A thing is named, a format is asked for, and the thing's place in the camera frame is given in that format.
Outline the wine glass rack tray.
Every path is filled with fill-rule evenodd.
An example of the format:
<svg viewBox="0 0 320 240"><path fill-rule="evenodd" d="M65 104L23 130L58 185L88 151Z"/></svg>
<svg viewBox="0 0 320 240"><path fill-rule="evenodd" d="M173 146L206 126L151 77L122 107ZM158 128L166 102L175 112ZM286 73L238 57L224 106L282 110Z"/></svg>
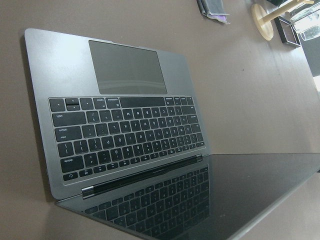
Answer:
<svg viewBox="0 0 320 240"><path fill-rule="evenodd" d="M294 30L291 22L285 18L278 16L274 19L280 39L283 44L298 48L301 46L298 34Z"/></svg>

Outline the wooden cup stand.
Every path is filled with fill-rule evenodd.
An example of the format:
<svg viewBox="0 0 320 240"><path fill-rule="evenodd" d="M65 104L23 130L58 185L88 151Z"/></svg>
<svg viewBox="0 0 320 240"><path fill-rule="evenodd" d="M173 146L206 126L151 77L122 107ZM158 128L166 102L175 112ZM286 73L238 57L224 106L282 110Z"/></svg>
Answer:
<svg viewBox="0 0 320 240"><path fill-rule="evenodd" d="M270 41L274 36L274 30L271 24L271 20L279 17L281 14L296 7L299 4L313 4L314 2L314 0L291 0L289 3L279 7L271 13L267 13L260 4L255 3L251 6L251 14L255 26L261 36L265 40Z"/></svg>

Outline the grey laptop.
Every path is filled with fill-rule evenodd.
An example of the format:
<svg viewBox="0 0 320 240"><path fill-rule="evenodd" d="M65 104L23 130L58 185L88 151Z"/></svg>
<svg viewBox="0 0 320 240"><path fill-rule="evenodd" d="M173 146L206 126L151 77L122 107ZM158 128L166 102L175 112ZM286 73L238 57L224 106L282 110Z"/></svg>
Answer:
<svg viewBox="0 0 320 240"><path fill-rule="evenodd" d="M24 39L59 207L148 240L237 240L320 167L317 153L211 154L182 55Z"/></svg>

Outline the folded grey cloth stack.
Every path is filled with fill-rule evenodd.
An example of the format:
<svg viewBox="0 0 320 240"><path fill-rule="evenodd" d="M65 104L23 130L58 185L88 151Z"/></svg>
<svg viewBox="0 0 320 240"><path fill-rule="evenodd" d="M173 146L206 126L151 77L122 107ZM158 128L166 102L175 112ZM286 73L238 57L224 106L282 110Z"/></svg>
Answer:
<svg viewBox="0 0 320 240"><path fill-rule="evenodd" d="M209 19L229 24L222 0L197 0L199 11Z"/></svg>

